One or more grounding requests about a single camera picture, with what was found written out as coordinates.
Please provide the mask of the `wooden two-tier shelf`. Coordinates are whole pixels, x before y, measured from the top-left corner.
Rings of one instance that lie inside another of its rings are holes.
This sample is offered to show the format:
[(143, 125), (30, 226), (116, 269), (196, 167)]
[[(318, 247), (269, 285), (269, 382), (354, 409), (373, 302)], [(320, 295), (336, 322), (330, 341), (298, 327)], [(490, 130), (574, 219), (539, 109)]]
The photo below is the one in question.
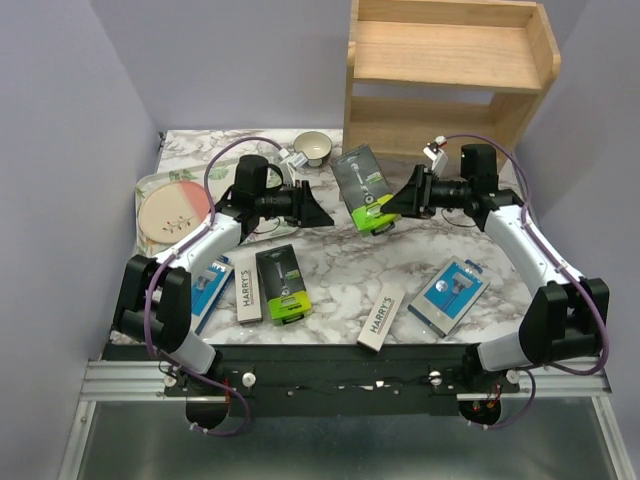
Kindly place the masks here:
[[(513, 149), (558, 77), (561, 55), (533, 1), (354, 1), (343, 147), (418, 158), (427, 139), (486, 135)], [(357, 85), (489, 93), (488, 103), (355, 93)]]

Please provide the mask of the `black green Gillette box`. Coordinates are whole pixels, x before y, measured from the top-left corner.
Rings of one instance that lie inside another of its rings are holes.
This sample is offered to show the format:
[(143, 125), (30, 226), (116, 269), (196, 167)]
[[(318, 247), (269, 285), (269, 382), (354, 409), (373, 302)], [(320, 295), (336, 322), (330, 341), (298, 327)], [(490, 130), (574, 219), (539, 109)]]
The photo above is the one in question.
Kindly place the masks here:
[(255, 254), (267, 311), (278, 326), (295, 323), (311, 312), (312, 304), (291, 244)]
[(361, 234), (378, 236), (395, 227), (399, 216), (381, 211), (392, 198), (392, 191), (368, 145), (344, 153), (329, 165), (342, 201)]

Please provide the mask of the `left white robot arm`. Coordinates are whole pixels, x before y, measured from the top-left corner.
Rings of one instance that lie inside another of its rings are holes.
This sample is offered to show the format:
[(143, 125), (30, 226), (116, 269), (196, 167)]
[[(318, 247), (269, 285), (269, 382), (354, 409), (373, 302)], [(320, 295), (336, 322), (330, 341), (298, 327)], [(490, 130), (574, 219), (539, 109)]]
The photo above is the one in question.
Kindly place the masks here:
[(269, 188), (268, 172), (282, 171), (260, 155), (244, 155), (234, 182), (203, 222), (175, 246), (126, 264), (113, 328), (143, 342), (188, 369), (187, 382), (201, 395), (222, 380), (217, 352), (191, 329), (191, 288), (212, 262), (239, 246), (262, 219), (281, 217), (300, 228), (328, 227), (331, 216), (314, 198), (308, 181)]

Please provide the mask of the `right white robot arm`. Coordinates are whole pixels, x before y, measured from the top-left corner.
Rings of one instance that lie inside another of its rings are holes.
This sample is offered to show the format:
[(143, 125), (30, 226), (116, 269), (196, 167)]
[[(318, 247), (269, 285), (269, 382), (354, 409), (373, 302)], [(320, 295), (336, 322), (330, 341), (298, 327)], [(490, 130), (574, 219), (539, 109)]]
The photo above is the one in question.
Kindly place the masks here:
[(426, 145), (423, 152), (431, 163), (414, 168), (383, 212), (421, 219), (438, 208), (462, 210), (506, 254), (532, 296), (516, 332), (468, 347), (459, 370), (462, 384), (480, 392), (494, 383), (496, 371), (536, 366), (574, 374), (565, 363), (579, 357), (598, 359), (587, 375), (603, 370), (610, 354), (606, 283), (587, 278), (561, 257), (533, 222), (525, 192), (500, 187), (502, 147), (472, 136), (460, 149), (460, 179), (443, 180), (446, 143), (440, 136)]

